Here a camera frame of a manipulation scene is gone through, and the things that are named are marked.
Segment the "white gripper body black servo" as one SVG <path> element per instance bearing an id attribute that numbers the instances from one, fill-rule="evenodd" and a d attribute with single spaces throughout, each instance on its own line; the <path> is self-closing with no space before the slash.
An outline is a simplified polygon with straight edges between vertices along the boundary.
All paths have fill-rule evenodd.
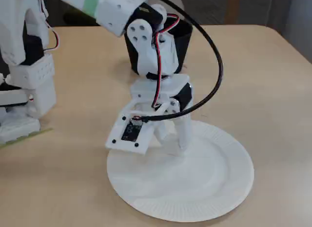
<path id="1" fill-rule="evenodd" d="M 159 106 L 151 108 L 156 81 L 136 80 L 131 85 L 131 97 L 139 100 L 138 107 L 145 115 L 168 115 L 193 106 L 193 88 L 188 75 L 172 75 L 161 82 Z"/>

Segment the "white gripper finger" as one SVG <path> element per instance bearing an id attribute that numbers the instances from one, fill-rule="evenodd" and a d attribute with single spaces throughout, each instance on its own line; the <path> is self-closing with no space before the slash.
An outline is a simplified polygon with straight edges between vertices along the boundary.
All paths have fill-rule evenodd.
<path id="1" fill-rule="evenodd" d="M 179 144 L 172 121 L 161 121 L 155 129 L 154 135 L 160 143 L 160 150 L 166 154 L 178 154 Z"/>
<path id="2" fill-rule="evenodd" d="M 192 136 L 191 115 L 171 119 L 176 130 L 176 139 L 174 139 L 173 153 L 175 155 L 183 154 L 189 147 Z"/>

